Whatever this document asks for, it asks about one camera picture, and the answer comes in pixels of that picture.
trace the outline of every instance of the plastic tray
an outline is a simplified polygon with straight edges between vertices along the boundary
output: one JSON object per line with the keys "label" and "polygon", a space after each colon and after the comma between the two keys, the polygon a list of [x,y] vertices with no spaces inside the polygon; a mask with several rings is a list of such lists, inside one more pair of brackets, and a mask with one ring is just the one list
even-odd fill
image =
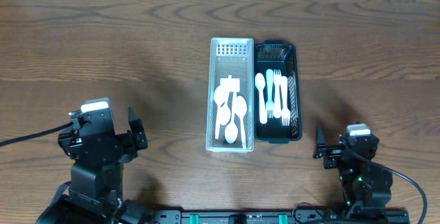
{"label": "plastic tray", "polygon": [[[245,142],[241,141],[241,124],[237,115],[234,123],[238,129],[235,142],[229,144],[225,138],[227,125],[219,128],[219,138],[215,138],[217,103],[215,89],[222,78],[239,78],[240,92],[247,104],[243,118]],[[232,110],[233,93],[229,93],[228,107]],[[211,40],[210,71],[208,85],[208,114],[206,125],[206,149],[215,152],[250,152],[254,150],[254,40],[251,38],[213,38]]]}
{"label": "plastic tray", "polygon": [[[290,125],[283,126],[280,118],[268,118],[266,124],[259,122],[259,91],[254,87],[255,138],[274,144],[298,141],[302,137],[300,97],[298,88],[298,70],[296,66],[296,48],[282,41],[265,41],[254,47],[255,74],[262,73],[266,78],[267,69],[279,69],[287,76],[287,107],[290,110]],[[267,101],[267,86],[263,91]]]}

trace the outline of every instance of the table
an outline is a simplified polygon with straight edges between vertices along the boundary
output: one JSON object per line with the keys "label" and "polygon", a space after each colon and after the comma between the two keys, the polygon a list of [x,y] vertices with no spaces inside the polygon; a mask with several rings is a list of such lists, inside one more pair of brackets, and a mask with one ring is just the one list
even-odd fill
{"label": "table", "polygon": [[[210,153],[210,39],[283,39],[298,50],[303,138]],[[153,208],[292,209],[342,200],[338,173],[311,158],[315,126],[337,141],[366,122],[374,161],[426,191],[440,221],[440,0],[0,0],[0,140],[68,122],[108,97],[118,133],[128,107],[149,148],[125,166],[125,198]],[[73,161],[56,134],[0,149],[0,223],[34,223]],[[394,177],[389,207],[413,223],[421,198]]]}

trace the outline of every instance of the green tape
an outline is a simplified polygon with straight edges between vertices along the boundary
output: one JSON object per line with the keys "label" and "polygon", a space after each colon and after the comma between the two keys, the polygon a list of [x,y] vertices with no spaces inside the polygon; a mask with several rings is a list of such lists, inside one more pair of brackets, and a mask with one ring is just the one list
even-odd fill
{"label": "green tape", "polygon": [[199,224],[199,215],[191,214],[190,215],[190,224]]}
{"label": "green tape", "polygon": [[280,214],[280,215],[278,216],[278,220],[279,220],[279,223],[280,223],[280,224],[289,224],[289,220],[288,220],[286,214]]}

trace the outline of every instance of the wooden table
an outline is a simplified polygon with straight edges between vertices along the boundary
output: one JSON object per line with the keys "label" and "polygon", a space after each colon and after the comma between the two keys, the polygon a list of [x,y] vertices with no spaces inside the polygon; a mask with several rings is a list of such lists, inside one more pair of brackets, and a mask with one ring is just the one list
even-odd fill
{"label": "wooden table", "polygon": [[[215,36],[295,44],[302,140],[206,151]],[[100,97],[121,133],[133,107],[149,148],[125,167],[125,198],[186,210],[341,201],[337,171],[311,158],[315,125],[336,141],[361,120],[381,139],[374,161],[417,181],[440,222],[440,0],[0,0],[0,96],[0,140]],[[0,148],[0,223],[35,222],[72,164],[56,134]],[[394,177],[392,193],[416,223],[418,191]]]}

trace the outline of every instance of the fork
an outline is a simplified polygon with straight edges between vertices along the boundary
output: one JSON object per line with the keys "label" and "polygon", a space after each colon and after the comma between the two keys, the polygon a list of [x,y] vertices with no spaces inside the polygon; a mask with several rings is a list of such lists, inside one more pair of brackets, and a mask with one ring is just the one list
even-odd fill
{"label": "fork", "polygon": [[283,95],[283,110],[281,110],[281,117],[283,126],[290,125],[290,111],[287,108],[287,77],[281,77],[281,94]]}
{"label": "fork", "polygon": [[281,117],[281,100],[280,100],[280,84],[281,84],[281,70],[275,69],[274,71],[274,84],[275,84],[275,108],[274,117]]}
{"label": "fork", "polygon": [[274,117],[274,102],[272,101],[272,87],[274,86],[274,71],[271,69],[266,70],[266,81],[267,81],[267,102],[266,111],[267,118]]}

